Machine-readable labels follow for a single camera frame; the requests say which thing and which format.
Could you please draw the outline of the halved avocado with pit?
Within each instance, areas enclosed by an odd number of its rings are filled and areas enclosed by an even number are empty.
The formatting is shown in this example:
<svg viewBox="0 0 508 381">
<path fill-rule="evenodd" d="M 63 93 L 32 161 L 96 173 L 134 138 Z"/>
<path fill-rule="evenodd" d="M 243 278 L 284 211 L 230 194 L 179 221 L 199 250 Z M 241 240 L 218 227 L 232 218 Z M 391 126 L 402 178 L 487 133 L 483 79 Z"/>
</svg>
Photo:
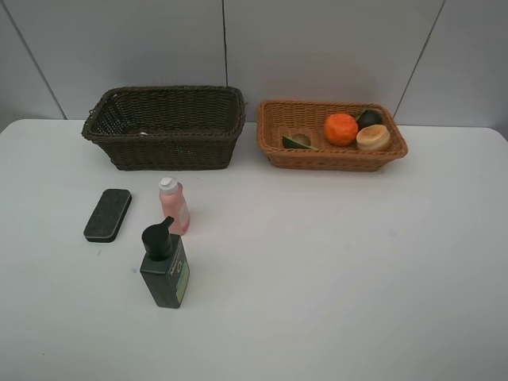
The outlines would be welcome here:
<svg viewBox="0 0 508 381">
<path fill-rule="evenodd" d="M 315 149 L 315 147 L 311 144 L 311 139 L 302 133 L 295 134 L 293 136 L 283 136 L 282 145 L 285 149 Z"/>
</svg>

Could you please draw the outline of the orange mandarin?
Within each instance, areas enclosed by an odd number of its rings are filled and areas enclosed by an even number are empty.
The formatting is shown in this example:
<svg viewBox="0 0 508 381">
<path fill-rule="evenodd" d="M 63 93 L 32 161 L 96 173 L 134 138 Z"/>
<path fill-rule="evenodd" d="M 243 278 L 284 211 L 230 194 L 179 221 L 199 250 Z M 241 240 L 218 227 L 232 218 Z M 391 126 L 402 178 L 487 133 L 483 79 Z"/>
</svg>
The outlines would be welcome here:
<svg viewBox="0 0 508 381">
<path fill-rule="evenodd" d="M 344 113 L 329 115 L 323 127 L 325 139 L 332 145 L 345 147 L 350 145 L 359 132 L 356 119 Z"/>
</svg>

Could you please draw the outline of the round bread bun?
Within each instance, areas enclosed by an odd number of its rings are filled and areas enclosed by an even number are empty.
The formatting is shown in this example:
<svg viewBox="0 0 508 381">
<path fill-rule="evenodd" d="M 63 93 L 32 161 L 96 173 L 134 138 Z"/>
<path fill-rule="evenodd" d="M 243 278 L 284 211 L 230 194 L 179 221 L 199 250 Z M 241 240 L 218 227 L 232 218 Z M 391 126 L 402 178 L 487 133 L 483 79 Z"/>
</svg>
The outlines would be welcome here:
<svg viewBox="0 0 508 381">
<path fill-rule="evenodd" d="M 391 145 L 391 134 L 385 125 L 370 125 L 356 135 L 356 146 L 360 151 L 385 152 Z"/>
</svg>

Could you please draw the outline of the dark purple mangosteen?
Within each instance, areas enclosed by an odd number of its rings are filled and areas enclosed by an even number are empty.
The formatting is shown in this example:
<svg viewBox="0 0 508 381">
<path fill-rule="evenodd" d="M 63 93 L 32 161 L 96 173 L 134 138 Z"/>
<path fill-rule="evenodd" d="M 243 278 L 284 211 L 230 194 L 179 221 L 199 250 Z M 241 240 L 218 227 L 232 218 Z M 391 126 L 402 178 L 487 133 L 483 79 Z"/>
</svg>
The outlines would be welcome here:
<svg viewBox="0 0 508 381">
<path fill-rule="evenodd" d="M 363 109 L 356 116 L 356 124 L 358 125 L 358 129 L 364 129 L 372 125 L 381 125 L 383 123 L 382 115 L 372 109 Z"/>
</svg>

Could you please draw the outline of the light orange wicker basket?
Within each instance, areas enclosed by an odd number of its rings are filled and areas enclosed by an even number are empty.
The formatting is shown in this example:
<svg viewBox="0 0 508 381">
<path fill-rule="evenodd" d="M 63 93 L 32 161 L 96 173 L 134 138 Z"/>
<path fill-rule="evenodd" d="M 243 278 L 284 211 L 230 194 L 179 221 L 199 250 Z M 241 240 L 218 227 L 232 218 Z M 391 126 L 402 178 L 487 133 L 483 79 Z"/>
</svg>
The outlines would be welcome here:
<svg viewBox="0 0 508 381">
<path fill-rule="evenodd" d="M 352 142 L 337 147 L 326 141 L 325 119 L 345 113 L 356 117 L 363 109 L 378 111 L 391 134 L 391 145 L 385 152 L 362 152 Z M 305 134 L 314 150 L 285 149 L 283 136 Z M 408 147 L 390 112 L 375 103 L 310 102 L 267 100 L 260 103 L 257 118 L 257 144 L 276 167 L 306 170 L 377 171 L 408 153 Z"/>
</svg>

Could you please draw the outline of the pink bottle white cap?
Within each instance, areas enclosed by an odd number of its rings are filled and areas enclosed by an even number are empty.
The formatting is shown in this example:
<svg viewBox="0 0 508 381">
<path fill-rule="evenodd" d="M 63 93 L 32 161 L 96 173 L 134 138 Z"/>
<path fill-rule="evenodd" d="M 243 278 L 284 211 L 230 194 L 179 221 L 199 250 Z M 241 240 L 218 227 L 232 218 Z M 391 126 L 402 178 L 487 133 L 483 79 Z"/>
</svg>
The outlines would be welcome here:
<svg viewBox="0 0 508 381">
<path fill-rule="evenodd" d="M 159 189 L 164 216 L 174 219 L 169 231 L 180 236 L 184 235 L 189 229 L 191 216 L 183 196 L 183 185 L 173 177 L 163 177 Z"/>
</svg>

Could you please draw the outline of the dark brown wicker basket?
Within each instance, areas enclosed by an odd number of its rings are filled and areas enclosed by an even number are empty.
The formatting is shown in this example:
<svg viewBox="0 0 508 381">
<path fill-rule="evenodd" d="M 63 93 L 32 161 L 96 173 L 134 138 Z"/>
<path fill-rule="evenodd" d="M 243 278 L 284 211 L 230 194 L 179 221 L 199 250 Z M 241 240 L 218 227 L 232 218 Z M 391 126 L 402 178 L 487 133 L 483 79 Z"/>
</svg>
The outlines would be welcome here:
<svg viewBox="0 0 508 381">
<path fill-rule="evenodd" d="M 118 87 L 89 112 L 82 136 L 121 171 L 219 170 L 229 166 L 244 108 L 236 87 Z"/>
</svg>

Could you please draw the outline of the dark green pump bottle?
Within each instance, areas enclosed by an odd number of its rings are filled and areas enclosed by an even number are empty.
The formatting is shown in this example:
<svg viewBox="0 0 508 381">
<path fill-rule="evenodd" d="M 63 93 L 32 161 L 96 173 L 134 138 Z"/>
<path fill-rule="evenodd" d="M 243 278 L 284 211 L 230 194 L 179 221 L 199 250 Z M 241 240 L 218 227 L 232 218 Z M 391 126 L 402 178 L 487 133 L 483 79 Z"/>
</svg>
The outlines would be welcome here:
<svg viewBox="0 0 508 381">
<path fill-rule="evenodd" d="M 178 309 L 187 289 L 190 268 L 182 237 L 170 233 L 173 222 L 173 217 L 166 217 L 142 233 L 145 255 L 140 273 L 158 307 Z"/>
</svg>

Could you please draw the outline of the black whiteboard eraser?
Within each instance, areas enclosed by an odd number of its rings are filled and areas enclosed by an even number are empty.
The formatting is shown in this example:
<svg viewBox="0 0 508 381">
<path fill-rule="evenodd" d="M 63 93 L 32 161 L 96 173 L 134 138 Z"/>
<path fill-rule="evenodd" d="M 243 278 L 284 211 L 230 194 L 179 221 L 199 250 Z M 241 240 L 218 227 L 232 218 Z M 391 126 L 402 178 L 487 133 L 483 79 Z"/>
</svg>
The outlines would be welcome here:
<svg viewBox="0 0 508 381">
<path fill-rule="evenodd" d="M 115 241 L 131 201 L 129 190 L 104 190 L 83 230 L 85 239 L 93 243 Z"/>
</svg>

